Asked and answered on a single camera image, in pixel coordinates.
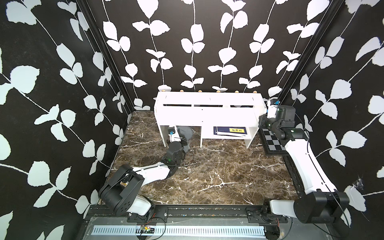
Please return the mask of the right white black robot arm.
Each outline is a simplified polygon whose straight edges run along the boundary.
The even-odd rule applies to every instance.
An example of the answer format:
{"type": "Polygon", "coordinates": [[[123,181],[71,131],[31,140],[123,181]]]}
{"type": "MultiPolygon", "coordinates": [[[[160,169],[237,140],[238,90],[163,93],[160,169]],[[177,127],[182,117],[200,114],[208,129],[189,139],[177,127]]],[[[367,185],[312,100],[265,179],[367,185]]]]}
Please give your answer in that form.
{"type": "Polygon", "coordinates": [[[296,218],[304,224],[334,223],[346,217],[350,199],[326,176],[313,154],[309,134],[295,128],[295,116],[294,107],[272,104],[260,118],[260,127],[272,131],[293,160],[305,193],[295,201],[271,200],[271,213],[296,218]]]}

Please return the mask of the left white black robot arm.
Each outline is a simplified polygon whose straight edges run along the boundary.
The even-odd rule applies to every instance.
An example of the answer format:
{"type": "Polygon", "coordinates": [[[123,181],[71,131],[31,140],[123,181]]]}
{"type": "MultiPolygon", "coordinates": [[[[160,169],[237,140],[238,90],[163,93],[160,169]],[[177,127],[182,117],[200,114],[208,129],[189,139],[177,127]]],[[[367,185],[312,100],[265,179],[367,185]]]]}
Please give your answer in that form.
{"type": "Polygon", "coordinates": [[[149,183],[172,177],[185,160],[193,136],[190,127],[168,128],[169,145],[161,161],[145,167],[120,166],[99,191],[99,198],[117,216],[125,213],[150,218],[155,204],[139,195],[141,188],[149,183]]]}

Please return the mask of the grey microfibre cloth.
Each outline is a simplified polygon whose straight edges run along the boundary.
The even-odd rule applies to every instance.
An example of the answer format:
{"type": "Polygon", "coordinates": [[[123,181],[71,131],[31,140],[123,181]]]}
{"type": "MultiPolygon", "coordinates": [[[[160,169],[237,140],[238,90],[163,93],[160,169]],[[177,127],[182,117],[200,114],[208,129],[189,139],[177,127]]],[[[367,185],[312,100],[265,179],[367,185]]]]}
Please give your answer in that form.
{"type": "Polygon", "coordinates": [[[192,138],[194,132],[191,127],[187,126],[178,126],[177,127],[180,139],[181,139],[181,144],[183,146],[183,151],[185,154],[190,150],[190,139],[192,138]]]}

